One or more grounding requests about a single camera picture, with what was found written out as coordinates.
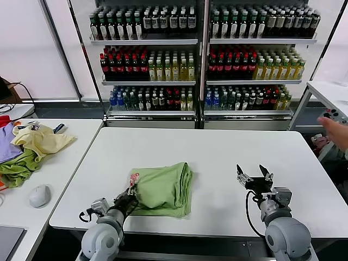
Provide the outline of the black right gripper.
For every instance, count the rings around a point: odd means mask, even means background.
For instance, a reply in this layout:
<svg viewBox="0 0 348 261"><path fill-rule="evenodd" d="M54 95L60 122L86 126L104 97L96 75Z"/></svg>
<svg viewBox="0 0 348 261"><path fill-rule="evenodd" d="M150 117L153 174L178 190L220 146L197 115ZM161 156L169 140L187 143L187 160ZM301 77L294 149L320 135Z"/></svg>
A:
<svg viewBox="0 0 348 261"><path fill-rule="evenodd" d="M261 164L259 168L264 177L249 177L243 172L241 167L237 164L237 180L245 187L246 190L251 190L254 193L253 200L262 200L263 193L271 192L273 185L273 173L270 173L268 169Z"/></svg>

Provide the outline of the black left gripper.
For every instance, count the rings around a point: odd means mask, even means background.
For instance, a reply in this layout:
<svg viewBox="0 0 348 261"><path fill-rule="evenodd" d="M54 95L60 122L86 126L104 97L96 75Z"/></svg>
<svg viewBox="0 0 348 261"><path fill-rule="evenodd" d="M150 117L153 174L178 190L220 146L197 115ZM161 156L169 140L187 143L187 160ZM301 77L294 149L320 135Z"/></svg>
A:
<svg viewBox="0 0 348 261"><path fill-rule="evenodd" d="M118 195L114 199L114 205L110 209L119 210L124 216L130 216L130 214L138 206L138 200L136 198L136 193L138 191L138 184L135 183L133 186L129 186L125 193Z"/></svg>

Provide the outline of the person's bare hand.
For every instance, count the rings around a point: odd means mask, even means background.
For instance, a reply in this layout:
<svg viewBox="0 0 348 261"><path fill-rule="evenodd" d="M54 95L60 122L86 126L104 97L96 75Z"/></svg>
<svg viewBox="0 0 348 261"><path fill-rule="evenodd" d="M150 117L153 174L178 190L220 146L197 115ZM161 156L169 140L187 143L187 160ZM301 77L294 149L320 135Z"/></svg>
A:
<svg viewBox="0 0 348 261"><path fill-rule="evenodd" d="M348 148L347 126L326 117L319 117L318 122L324 127L330 140L342 151L346 151Z"/></svg>

